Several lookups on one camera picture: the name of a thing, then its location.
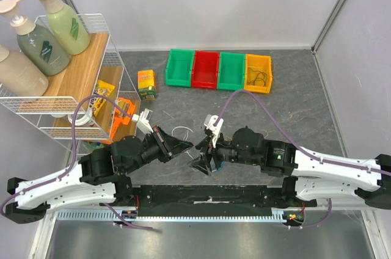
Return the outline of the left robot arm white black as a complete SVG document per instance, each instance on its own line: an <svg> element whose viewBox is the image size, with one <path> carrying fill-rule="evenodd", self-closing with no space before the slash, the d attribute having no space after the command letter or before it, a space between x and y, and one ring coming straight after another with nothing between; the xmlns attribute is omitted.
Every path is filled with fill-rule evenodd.
<svg viewBox="0 0 391 259"><path fill-rule="evenodd" d="M105 203L134 206L137 199L129 174L156 159L166 163L192 146L158 126L143 139L126 136L43 178L9 179L11 198L1 205L1 215L17 224L28 224L62 208Z"/></svg>

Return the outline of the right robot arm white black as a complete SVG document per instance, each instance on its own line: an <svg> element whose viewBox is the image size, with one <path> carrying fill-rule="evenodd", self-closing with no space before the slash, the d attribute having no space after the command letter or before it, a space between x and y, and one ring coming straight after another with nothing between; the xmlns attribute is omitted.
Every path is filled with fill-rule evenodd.
<svg viewBox="0 0 391 259"><path fill-rule="evenodd" d="M210 175L224 162L259 166L272 177L282 177L281 202L294 206L315 199L363 200L367 206L390 209L390 156L352 159L296 148L293 144L265 139L248 127L231 140L206 130L196 145L200 155L190 167Z"/></svg>

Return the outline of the orange toy package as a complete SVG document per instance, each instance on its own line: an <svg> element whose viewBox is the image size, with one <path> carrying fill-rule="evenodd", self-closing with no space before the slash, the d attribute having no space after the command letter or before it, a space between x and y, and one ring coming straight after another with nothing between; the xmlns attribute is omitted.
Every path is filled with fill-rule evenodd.
<svg viewBox="0 0 391 259"><path fill-rule="evenodd" d="M118 108L115 109L114 120L112 122L112 128L110 132L110 142L122 138L122 133L119 131L125 129L130 124L131 117L136 110L136 105L127 98L119 97L117 100L117 104L120 106L120 109L125 111L125 114Z"/></svg>

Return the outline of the yellow green small box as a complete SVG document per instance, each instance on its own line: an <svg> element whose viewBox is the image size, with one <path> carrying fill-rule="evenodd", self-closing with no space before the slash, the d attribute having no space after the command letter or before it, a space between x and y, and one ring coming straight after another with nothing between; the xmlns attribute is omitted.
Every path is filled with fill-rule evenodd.
<svg viewBox="0 0 391 259"><path fill-rule="evenodd" d="M156 78L153 70L137 72L137 91L141 100L156 99Z"/></svg>

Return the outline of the left green bin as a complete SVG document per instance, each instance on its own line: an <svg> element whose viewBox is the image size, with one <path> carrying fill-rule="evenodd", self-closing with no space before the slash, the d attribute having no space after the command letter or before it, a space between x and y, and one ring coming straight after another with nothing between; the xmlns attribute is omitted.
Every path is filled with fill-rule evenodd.
<svg viewBox="0 0 391 259"><path fill-rule="evenodd" d="M194 50L171 49L166 65L165 82L168 86L190 87Z"/></svg>

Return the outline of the green bin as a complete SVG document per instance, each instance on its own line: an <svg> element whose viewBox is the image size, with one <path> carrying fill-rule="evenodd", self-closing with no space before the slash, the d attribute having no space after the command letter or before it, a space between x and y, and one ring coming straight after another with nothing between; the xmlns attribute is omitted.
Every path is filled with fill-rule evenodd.
<svg viewBox="0 0 391 259"><path fill-rule="evenodd" d="M221 52L219 59L218 90L240 90L244 87L246 55Z"/></svg>
<svg viewBox="0 0 391 259"><path fill-rule="evenodd" d="M168 86L190 87L194 50L171 49L166 65L165 82Z"/></svg>

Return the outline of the red bin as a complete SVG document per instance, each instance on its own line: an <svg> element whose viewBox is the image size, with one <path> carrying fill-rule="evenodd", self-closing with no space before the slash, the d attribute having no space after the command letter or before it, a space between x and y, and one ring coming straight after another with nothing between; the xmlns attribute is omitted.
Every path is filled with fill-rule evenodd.
<svg viewBox="0 0 391 259"><path fill-rule="evenodd" d="M217 89L220 53L215 51L195 51L192 66L191 87Z"/></svg>

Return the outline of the colourful box on lower shelf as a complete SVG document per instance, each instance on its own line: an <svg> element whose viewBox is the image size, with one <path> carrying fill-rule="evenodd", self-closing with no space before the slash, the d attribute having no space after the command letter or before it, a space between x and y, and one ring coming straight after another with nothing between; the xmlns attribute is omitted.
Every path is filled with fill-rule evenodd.
<svg viewBox="0 0 391 259"><path fill-rule="evenodd" d="M100 149L100 148L104 148L105 147L105 144L103 144L101 142L84 141L83 144L84 144L85 149L88 152L92 152L92 151L94 151L96 149Z"/></svg>

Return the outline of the white tape roll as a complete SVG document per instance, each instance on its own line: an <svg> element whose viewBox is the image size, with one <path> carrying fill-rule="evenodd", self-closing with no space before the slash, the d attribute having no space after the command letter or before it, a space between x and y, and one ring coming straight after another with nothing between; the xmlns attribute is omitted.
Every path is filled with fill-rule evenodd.
<svg viewBox="0 0 391 259"><path fill-rule="evenodd" d="M73 114L67 115L68 121L73 123ZM84 113L80 113L75 117L76 127L89 127L93 125L93 113L91 108L88 108Z"/></svg>

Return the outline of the yellow candy bag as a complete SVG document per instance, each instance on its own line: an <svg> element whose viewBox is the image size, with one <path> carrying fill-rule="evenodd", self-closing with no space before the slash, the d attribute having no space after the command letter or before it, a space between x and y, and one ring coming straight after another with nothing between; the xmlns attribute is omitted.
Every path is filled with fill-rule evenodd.
<svg viewBox="0 0 391 259"><path fill-rule="evenodd" d="M93 91L93 95L95 96L93 99L91 99L89 107L92 110L92 115L93 117L96 117L103 107L103 105L106 102L105 98L102 98L101 96L104 97L109 97L111 93L114 91L115 86L107 83L103 80L98 80L95 84L95 88Z"/></svg>

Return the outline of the yellow bin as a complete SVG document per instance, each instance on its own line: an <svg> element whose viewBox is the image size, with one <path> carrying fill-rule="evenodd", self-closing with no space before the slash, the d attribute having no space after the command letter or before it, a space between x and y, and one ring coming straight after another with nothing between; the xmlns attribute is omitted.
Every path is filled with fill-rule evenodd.
<svg viewBox="0 0 391 259"><path fill-rule="evenodd" d="M272 80L271 56L246 54L244 89L254 93L269 94Z"/></svg>

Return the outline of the light green pump bottle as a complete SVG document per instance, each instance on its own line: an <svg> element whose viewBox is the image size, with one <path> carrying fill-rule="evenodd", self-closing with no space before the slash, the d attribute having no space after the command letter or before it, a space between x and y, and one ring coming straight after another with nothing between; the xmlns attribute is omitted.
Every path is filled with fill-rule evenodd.
<svg viewBox="0 0 391 259"><path fill-rule="evenodd" d="M63 0L39 0L46 10L46 20L55 38L70 55L82 53L90 43L78 14Z"/></svg>

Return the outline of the beige pump bottle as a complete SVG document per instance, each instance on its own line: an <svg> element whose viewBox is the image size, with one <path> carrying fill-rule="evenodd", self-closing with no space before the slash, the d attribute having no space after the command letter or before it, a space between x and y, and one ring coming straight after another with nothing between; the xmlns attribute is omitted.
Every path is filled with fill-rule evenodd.
<svg viewBox="0 0 391 259"><path fill-rule="evenodd" d="M33 31L36 24L20 15L18 3L22 0L2 0L1 15L12 19L18 35ZM48 88L48 78L22 52L1 45L1 84L19 97L40 97Z"/></svg>

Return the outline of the dark green pump bottle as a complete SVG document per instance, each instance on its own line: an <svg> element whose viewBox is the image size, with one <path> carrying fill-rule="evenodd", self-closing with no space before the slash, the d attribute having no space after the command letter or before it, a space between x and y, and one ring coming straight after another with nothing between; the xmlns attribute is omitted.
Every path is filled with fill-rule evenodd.
<svg viewBox="0 0 391 259"><path fill-rule="evenodd" d="M56 75L69 65L69 54L49 29L22 15L14 16L10 25L15 28L20 50L46 76Z"/></svg>

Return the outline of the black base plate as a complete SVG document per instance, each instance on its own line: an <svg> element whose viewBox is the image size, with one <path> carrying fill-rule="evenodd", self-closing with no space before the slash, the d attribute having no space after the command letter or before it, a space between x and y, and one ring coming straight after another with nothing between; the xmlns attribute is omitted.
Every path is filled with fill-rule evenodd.
<svg viewBox="0 0 391 259"><path fill-rule="evenodd" d="M268 214L273 208L314 208L317 202L265 185L141 185L111 205L138 206L139 214Z"/></svg>

